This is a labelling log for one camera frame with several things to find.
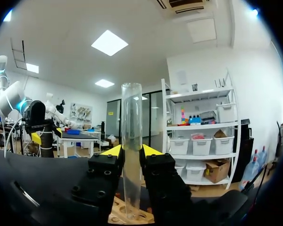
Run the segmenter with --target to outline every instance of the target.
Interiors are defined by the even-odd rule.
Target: white storage bin
[[[208,155],[212,139],[191,139],[193,143],[193,155]]]
[[[219,123],[236,121],[236,104],[216,105]]]
[[[187,154],[189,139],[170,139],[171,154]]]
[[[235,137],[215,138],[216,154],[229,154],[233,152],[233,142]]]
[[[187,180],[199,182],[203,177],[204,170],[207,168],[202,161],[192,160],[187,163]]]
[[[183,169],[186,166],[187,161],[186,160],[182,160],[182,159],[176,159],[175,162],[175,169],[177,170],[177,173],[179,176],[182,175]]]

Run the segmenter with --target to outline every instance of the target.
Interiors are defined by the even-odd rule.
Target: poster
[[[79,122],[91,124],[92,119],[92,107],[71,103],[70,105],[70,118],[76,119]]]

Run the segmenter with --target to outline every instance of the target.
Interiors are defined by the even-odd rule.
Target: blue tray
[[[69,129],[69,130],[67,130],[67,134],[80,135],[80,131],[76,130],[76,129]]]

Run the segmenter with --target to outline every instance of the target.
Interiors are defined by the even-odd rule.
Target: clear glass tube
[[[141,167],[139,150],[142,148],[142,86],[138,83],[122,85],[122,148],[125,151],[124,192],[126,216],[139,217],[141,196]]]

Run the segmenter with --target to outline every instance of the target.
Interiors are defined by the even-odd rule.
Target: white shelving unit
[[[233,81],[230,77],[230,74],[227,73],[225,77],[225,87],[200,90],[194,92],[186,92],[186,93],[178,93],[167,95],[166,89],[172,91],[172,89],[165,83],[165,80],[161,80],[162,85],[162,97],[163,97],[163,122],[164,130],[163,130],[163,153],[170,152],[170,150],[166,149],[167,146],[167,137],[176,132],[187,132],[190,131],[193,133],[195,130],[201,130],[202,132],[210,131],[211,133],[217,131],[218,129],[228,129],[233,132],[234,126],[237,126],[237,146],[236,150],[230,154],[224,155],[216,155],[212,150],[210,150],[209,155],[192,155],[189,152],[186,155],[175,155],[173,154],[174,159],[185,159],[185,160],[212,160],[212,159],[231,159],[231,174],[230,177],[221,180],[218,183],[213,183],[206,178],[202,178],[201,181],[188,181],[185,178],[185,175],[182,175],[182,179],[186,184],[189,185],[222,185],[225,184],[226,189],[228,189],[231,185],[233,175],[236,170],[239,149],[240,149],[240,139],[241,139],[241,120],[238,114],[238,102],[235,93],[235,88]],[[216,103],[218,100],[226,101],[228,103],[235,103],[236,105],[236,119],[237,121],[228,122],[228,123],[217,123],[217,124],[209,124],[209,125],[191,125],[191,126],[167,126],[167,120],[171,117],[172,123],[180,123],[180,106],[189,104],[204,102],[203,106],[205,106],[205,110],[203,111],[193,111],[193,114],[199,114],[201,112],[205,112],[208,110],[215,110]]]

